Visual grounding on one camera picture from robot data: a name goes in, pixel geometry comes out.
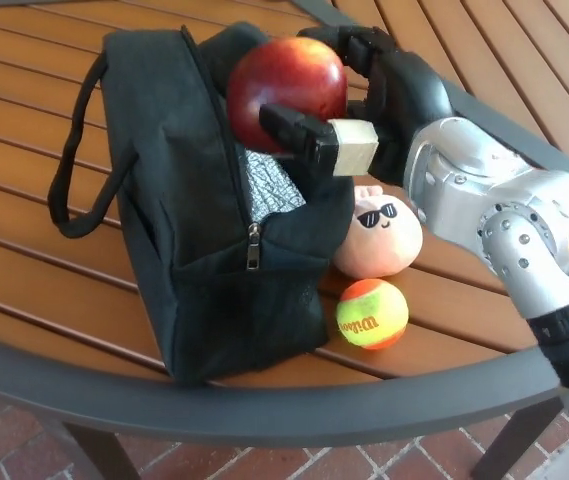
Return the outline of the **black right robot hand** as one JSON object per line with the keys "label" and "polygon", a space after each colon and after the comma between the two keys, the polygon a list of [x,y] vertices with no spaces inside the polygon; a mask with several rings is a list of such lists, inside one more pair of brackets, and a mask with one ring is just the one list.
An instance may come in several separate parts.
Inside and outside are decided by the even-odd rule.
{"label": "black right robot hand", "polygon": [[454,114],[443,80],[377,27],[311,27],[299,34],[323,42],[365,77],[367,96],[349,104],[348,118],[326,121],[282,103],[265,104],[260,127],[315,173],[371,175],[402,185],[418,157],[418,133]]}

